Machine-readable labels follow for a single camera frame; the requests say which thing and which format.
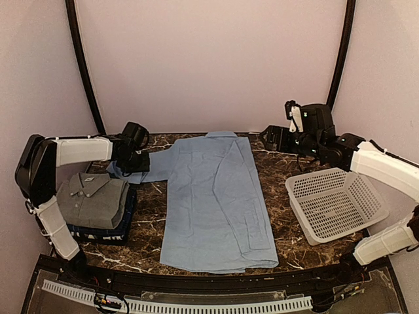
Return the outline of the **light blue long sleeve shirt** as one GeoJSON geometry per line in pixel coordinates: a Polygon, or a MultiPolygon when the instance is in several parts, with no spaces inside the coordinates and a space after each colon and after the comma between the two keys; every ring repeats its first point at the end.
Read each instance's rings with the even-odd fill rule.
{"type": "Polygon", "coordinates": [[[278,254],[247,137],[231,131],[178,139],[150,155],[132,184],[167,182],[160,263],[191,272],[274,268],[278,254]]]}

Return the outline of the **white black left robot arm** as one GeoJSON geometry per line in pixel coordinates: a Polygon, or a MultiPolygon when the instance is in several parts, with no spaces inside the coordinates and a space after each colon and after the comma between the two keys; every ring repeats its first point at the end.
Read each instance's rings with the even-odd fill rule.
{"type": "Polygon", "coordinates": [[[71,235],[56,198],[56,169],[69,164],[116,161],[125,172],[144,171],[149,163],[142,150],[148,132],[83,137],[43,137],[27,140],[14,180],[26,199],[27,211],[35,215],[42,235],[58,255],[70,261],[81,249],[71,235]]]}

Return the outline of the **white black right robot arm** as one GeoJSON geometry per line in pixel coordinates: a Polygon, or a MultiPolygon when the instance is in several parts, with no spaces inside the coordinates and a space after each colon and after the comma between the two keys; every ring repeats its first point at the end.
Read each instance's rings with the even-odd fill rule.
{"type": "Polygon", "coordinates": [[[269,126],[261,134],[268,150],[312,156],[327,169],[290,177],[285,186],[291,208],[311,245],[320,245],[374,225],[334,270],[349,283],[365,266],[391,254],[418,247],[418,209],[392,225],[384,224],[396,198],[418,205],[418,164],[379,147],[374,141],[333,130],[291,131],[269,126]]]}

